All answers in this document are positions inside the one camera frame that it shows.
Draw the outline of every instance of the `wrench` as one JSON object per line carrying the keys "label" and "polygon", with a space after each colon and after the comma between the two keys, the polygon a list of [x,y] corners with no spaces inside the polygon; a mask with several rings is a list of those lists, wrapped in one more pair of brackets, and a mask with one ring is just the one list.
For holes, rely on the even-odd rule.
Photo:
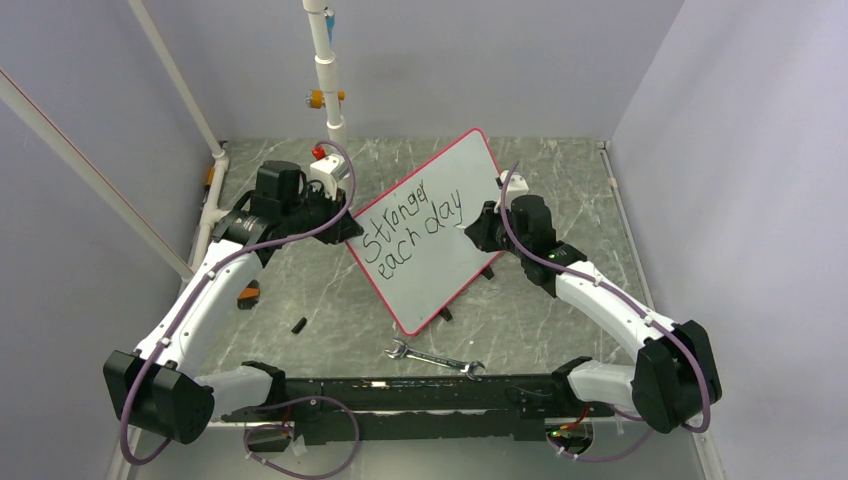
{"label": "wrench", "polygon": [[433,355],[432,353],[425,353],[412,349],[406,344],[406,342],[398,338],[393,338],[392,341],[395,343],[395,347],[386,349],[386,355],[388,355],[389,358],[414,358],[416,360],[421,360],[422,362],[432,363],[433,365],[450,368],[451,370],[457,370],[471,380],[478,382],[483,380],[474,374],[474,371],[478,368],[482,368],[483,370],[486,369],[486,366],[477,360],[474,360],[473,362],[460,362],[459,360],[452,360],[450,358]]}

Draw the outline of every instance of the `gray marble surface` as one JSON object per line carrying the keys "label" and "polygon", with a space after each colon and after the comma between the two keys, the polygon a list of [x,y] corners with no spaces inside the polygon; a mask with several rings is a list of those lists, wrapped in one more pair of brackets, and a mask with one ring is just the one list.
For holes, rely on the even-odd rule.
{"label": "gray marble surface", "polygon": [[[356,168],[354,210],[391,187],[453,138],[351,139]],[[307,165],[314,139],[245,140],[228,144],[232,161],[221,205],[230,207],[253,188],[266,160]],[[521,161],[532,193],[545,198],[554,227],[612,281],[638,299],[644,294],[625,230],[595,142],[590,139],[492,138],[501,168]],[[503,255],[492,280],[475,280],[450,305],[453,320],[437,317],[416,337],[418,349],[459,360],[480,360],[485,373],[549,373],[589,355],[630,364],[600,327],[574,307],[552,299],[526,280],[517,259]],[[259,275],[262,294],[249,311],[233,309],[211,349],[202,374],[259,360],[289,377],[451,375],[415,360],[392,360],[383,349],[403,336],[347,248],[317,240],[278,251]],[[308,324],[299,335],[291,328]]]}

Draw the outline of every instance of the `wall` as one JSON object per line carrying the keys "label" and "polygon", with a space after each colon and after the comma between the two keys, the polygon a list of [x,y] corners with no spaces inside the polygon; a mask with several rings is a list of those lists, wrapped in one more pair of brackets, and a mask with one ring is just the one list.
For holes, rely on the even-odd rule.
{"label": "wall", "polygon": [[[0,66],[182,255],[211,158],[121,2],[4,2]],[[102,378],[166,312],[177,275],[0,103],[4,478],[103,478]]]}
{"label": "wall", "polygon": [[613,137],[660,307],[707,327],[729,478],[845,478],[848,4],[687,0]]}
{"label": "wall", "polygon": [[[610,138],[682,3],[331,1],[349,133]],[[326,135],[302,2],[147,4],[218,131]]]}

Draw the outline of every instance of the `white pipe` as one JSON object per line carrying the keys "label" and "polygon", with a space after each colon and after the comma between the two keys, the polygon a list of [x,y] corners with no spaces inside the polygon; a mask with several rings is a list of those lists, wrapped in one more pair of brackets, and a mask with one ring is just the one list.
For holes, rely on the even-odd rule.
{"label": "white pipe", "polygon": [[303,0],[303,9],[309,14],[312,43],[315,44],[315,69],[318,73],[318,88],[324,96],[327,110],[327,133],[330,140],[347,147],[347,127],[339,104],[339,76],[336,55],[330,47],[330,34],[324,18],[326,0]]}
{"label": "white pipe", "polygon": [[182,97],[183,102],[185,102],[191,117],[194,119],[194,123],[197,124],[197,128],[200,129],[200,133],[203,135],[203,139],[206,140],[206,143],[209,145],[209,150],[212,151],[212,156],[218,158],[223,149],[221,148],[221,145],[218,144],[218,139],[216,139],[215,135],[212,133],[212,129],[206,121],[206,117],[203,116],[203,112],[200,111],[200,107],[197,105],[197,102],[194,100],[194,96],[188,89],[188,84],[185,83],[185,79],[183,79],[180,70],[177,68],[177,64],[174,62],[174,57],[171,56],[171,52],[169,52],[168,47],[165,46],[165,40],[163,40],[162,35],[159,34],[156,24],[153,23],[153,18],[150,17],[150,12],[148,12],[147,7],[144,6],[144,1],[128,1],[138,23],[141,24],[142,30],[144,30],[144,33],[147,35],[147,39],[150,40],[150,44],[153,45],[153,49],[156,50],[156,54],[159,55],[159,60],[161,60],[162,65],[165,66],[168,76],[171,77],[171,81],[174,82],[174,86],[177,87],[177,92],[179,92],[180,97]]}
{"label": "white pipe", "polygon": [[174,82],[174,86],[183,99],[186,108],[188,108],[191,117],[194,119],[194,123],[197,124],[200,134],[203,135],[203,139],[209,145],[209,149],[212,151],[212,157],[215,159],[215,171],[212,176],[212,183],[209,185],[206,202],[203,204],[203,211],[200,214],[200,224],[197,229],[197,239],[191,260],[191,268],[196,271],[200,267],[200,264],[203,263],[203,257],[206,256],[206,248],[209,246],[209,237],[215,223],[226,213],[218,208],[218,197],[221,194],[224,174],[227,172],[227,168],[229,168],[230,159],[227,157],[224,149],[221,148],[218,139],[212,133],[212,128],[209,127],[209,122],[206,121],[203,112],[200,111],[200,107],[191,94],[188,84],[186,84],[179,68],[177,68],[174,57],[171,56],[171,52],[168,51],[168,47],[165,45],[165,40],[162,39],[162,35],[156,28],[156,24],[153,23],[153,18],[144,5],[144,1],[128,0],[128,2],[138,23],[141,24],[142,30],[147,35],[147,39],[150,41],[156,54],[159,55],[159,60],[165,66],[165,71],[171,77],[171,81]]}
{"label": "white pipe", "polygon": [[182,278],[190,278],[192,271],[182,258],[167,244],[144,218],[127,202],[106,177],[97,170],[88,158],[59,130],[50,119],[30,100],[15,82],[0,69],[0,99],[15,112],[24,123],[44,140],[100,198],[127,222],[144,241],[158,253]]}

